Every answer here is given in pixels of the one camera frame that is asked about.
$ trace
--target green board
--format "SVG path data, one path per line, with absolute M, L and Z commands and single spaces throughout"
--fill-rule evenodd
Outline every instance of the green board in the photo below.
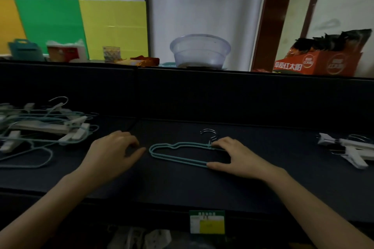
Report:
M 16 0 L 26 38 L 48 53 L 46 42 L 75 43 L 82 39 L 86 46 L 85 30 L 78 0 Z

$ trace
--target forearm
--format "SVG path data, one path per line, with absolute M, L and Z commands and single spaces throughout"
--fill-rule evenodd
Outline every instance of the forearm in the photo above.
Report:
M 91 191 L 73 172 L 0 232 L 0 249 L 40 248 Z
M 374 242 L 311 194 L 284 170 L 265 182 L 319 249 L 374 248 Z

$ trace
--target red box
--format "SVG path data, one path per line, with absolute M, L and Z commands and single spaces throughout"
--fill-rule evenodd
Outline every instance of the red box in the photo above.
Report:
M 353 77 L 362 53 L 315 51 L 274 62 L 274 73 Z

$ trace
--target wooden door frame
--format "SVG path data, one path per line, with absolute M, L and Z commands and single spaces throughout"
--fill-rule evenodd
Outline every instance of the wooden door frame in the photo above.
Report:
M 264 0 L 263 3 L 251 70 L 264 69 L 269 72 L 273 70 L 273 64 L 276 58 L 276 52 L 278 51 L 284 25 L 284 16 L 287 12 L 289 0 L 283 0 L 283 3 L 275 8 L 276 10 L 274 10 L 273 2 L 274 0 Z M 302 32 L 300 34 L 301 38 L 305 38 L 308 33 L 316 3 L 317 0 L 310 0 L 309 2 Z M 272 26 L 270 24 L 269 15 L 272 14 L 272 12 L 275 13 L 275 16 L 273 15 L 273 17 L 278 18 L 277 26 Z M 270 41 L 268 41 L 269 31 L 271 31 L 272 34 L 272 39 Z

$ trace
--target black pole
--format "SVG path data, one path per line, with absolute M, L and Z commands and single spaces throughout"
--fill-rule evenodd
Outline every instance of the black pole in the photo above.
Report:
M 147 11 L 148 56 L 152 57 L 152 51 L 151 51 L 151 34 L 150 34 L 151 24 L 149 22 L 149 0 L 144 0 L 144 1 L 146 2 L 146 11 Z

